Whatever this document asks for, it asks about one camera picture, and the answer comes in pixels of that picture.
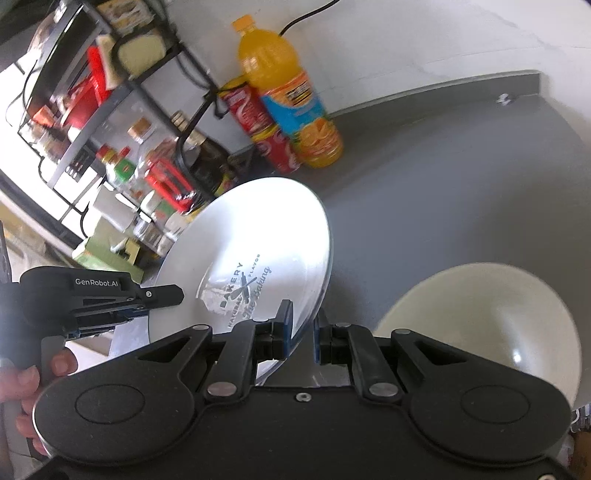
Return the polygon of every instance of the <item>red package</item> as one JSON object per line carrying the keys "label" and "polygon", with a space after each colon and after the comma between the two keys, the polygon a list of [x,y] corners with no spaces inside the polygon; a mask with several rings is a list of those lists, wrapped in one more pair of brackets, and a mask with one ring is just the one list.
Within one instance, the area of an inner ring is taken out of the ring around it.
{"label": "red package", "polygon": [[99,107],[90,77],[86,77],[72,87],[68,94],[70,95],[69,107],[61,118],[61,124],[82,129]]}
{"label": "red package", "polygon": [[173,142],[163,142],[148,154],[146,182],[179,212],[186,213],[195,207],[200,195],[184,175],[173,165],[170,155]]}
{"label": "red package", "polygon": [[90,66],[90,78],[95,88],[96,100],[101,105],[107,98],[110,97],[112,90],[106,89],[105,71],[103,63],[100,59],[100,52],[98,47],[88,47],[86,51],[88,55],[88,65]]}
{"label": "red package", "polygon": [[291,173],[300,168],[301,163],[291,148],[289,138],[279,129],[278,125],[274,125],[257,135],[253,135],[252,141],[261,154],[280,173]]}

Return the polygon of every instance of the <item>orange juice bottle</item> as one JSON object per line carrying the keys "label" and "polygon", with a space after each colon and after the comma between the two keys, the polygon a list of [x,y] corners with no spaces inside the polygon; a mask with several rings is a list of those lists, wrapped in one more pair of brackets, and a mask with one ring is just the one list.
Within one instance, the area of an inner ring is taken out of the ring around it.
{"label": "orange juice bottle", "polygon": [[242,36],[238,59],[248,83],[258,90],[300,158],[311,167],[325,167],[338,160],[343,141],[294,47],[275,32],[257,28],[250,15],[232,25]]}

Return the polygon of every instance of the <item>bottle label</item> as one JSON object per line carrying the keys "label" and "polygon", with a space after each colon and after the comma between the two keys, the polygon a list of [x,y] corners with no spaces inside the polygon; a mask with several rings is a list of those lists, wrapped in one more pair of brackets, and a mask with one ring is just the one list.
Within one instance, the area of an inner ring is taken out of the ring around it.
{"label": "bottle label", "polygon": [[254,135],[273,125],[273,119],[250,85],[220,93],[228,109],[248,135]]}
{"label": "bottle label", "polygon": [[177,211],[174,209],[172,205],[170,205],[166,200],[162,200],[154,209],[152,213],[152,218],[154,218],[157,222],[161,222],[165,224],[166,221],[172,217]]}
{"label": "bottle label", "polygon": [[166,234],[173,241],[178,240],[178,236],[188,227],[188,220],[178,212],[174,212],[164,225]]}
{"label": "bottle label", "polygon": [[127,160],[127,158],[122,158],[117,162],[117,165],[115,165],[113,170],[115,171],[115,175],[118,179],[120,179],[122,182],[126,182],[134,174],[135,165]]}
{"label": "bottle label", "polygon": [[302,156],[316,157],[331,152],[340,144],[339,133],[306,72],[264,92],[261,99]]}
{"label": "bottle label", "polygon": [[228,177],[228,175],[224,174],[220,186],[214,192],[214,196],[219,197],[222,193],[226,193],[228,190],[232,190],[235,186],[236,181]]}

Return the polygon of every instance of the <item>white wall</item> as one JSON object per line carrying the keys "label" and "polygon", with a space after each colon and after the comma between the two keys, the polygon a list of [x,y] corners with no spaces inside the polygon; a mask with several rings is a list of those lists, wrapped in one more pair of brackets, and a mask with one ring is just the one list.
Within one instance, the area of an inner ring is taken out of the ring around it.
{"label": "white wall", "polygon": [[[225,82],[239,73],[233,20],[250,13],[261,28],[278,31],[325,2],[173,0],[169,9],[180,37]],[[537,69],[543,94],[591,144],[591,6],[584,0],[342,0],[286,37],[329,111],[442,81]],[[191,92],[174,90],[168,96],[177,104],[179,92]],[[189,97],[187,109],[199,101]],[[233,138],[233,146],[247,142],[230,122],[207,122],[209,133]]]}

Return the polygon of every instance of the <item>white bowl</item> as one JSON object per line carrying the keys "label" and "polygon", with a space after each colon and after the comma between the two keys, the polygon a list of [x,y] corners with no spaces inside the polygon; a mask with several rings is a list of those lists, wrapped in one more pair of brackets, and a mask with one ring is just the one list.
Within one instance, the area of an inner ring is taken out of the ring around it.
{"label": "white bowl", "polygon": [[572,406],[581,377],[579,336],[566,306],[534,275],[474,263],[422,281],[380,321],[376,336],[408,328],[542,378]]}

